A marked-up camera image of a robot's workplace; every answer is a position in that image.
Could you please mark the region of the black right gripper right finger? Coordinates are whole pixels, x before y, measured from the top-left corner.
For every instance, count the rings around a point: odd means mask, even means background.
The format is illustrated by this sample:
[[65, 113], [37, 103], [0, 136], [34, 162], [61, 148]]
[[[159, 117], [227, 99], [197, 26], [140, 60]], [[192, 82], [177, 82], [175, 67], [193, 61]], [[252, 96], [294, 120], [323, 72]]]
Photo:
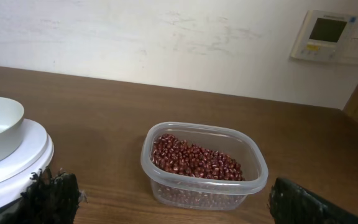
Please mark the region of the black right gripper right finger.
[[358, 224], [358, 216], [282, 177], [268, 199], [275, 224]]

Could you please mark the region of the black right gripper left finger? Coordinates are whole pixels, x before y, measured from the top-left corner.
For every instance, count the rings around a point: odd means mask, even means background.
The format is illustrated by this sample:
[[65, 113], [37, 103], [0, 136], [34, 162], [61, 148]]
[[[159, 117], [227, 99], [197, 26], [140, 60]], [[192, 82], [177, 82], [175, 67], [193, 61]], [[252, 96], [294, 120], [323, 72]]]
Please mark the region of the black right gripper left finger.
[[53, 176], [46, 167], [30, 180], [17, 200], [0, 207], [0, 224], [73, 224], [80, 203], [88, 201], [76, 175], [64, 170]]

